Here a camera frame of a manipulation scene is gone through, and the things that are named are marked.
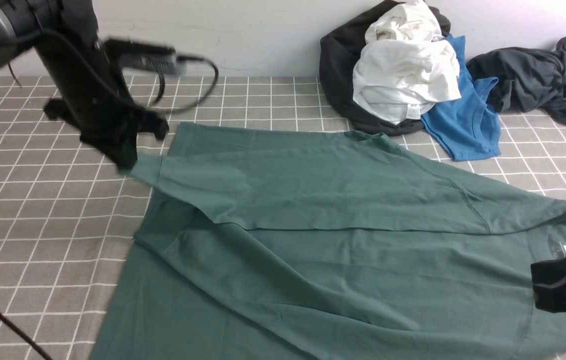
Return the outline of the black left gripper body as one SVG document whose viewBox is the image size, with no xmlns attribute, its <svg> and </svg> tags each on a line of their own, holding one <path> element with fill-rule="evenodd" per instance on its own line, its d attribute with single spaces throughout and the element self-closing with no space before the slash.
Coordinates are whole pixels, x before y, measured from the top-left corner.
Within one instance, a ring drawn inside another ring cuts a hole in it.
<svg viewBox="0 0 566 360">
<path fill-rule="evenodd" d="M 120 170 L 135 166 L 139 133 L 149 133 L 162 141 L 169 130 L 164 116 L 115 101 L 51 98 L 43 112 L 49 120 L 62 120 L 75 128 L 82 143 L 102 153 Z"/>
</svg>

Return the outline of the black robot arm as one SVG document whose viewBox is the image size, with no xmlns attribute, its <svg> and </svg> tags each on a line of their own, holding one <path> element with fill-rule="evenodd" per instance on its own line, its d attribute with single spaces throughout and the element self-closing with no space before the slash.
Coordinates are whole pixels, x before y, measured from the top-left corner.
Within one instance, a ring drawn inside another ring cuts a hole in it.
<svg viewBox="0 0 566 360">
<path fill-rule="evenodd" d="M 162 140 L 169 126 L 160 112 L 138 105 L 124 84 L 121 57 L 140 61 L 146 72 L 157 73 L 160 101 L 165 76 L 178 76 L 182 63 L 208 64 L 214 71 L 208 91 L 193 104 L 163 112 L 177 114 L 207 100 L 217 86 L 217 65 L 202 55 L 182 54 L 173 47 L 129 39 L 98 40 L 98 25 L 91 0 L 0 0 L 0 68 L 7 67 L 23 53 L 36 50 L 59 91 L 44 107 L 51 120 L 62 120 L 78 129 L 81 142 L 95 148 L 117 167 L 130 170 L 139 164 L 136 137 L 152 133 Z M 73 114 L 73 105 L 86 107 L 88 114 Z M 530 264 L 534 309 L 566 313 L 566 257 Z"/>
</svg>

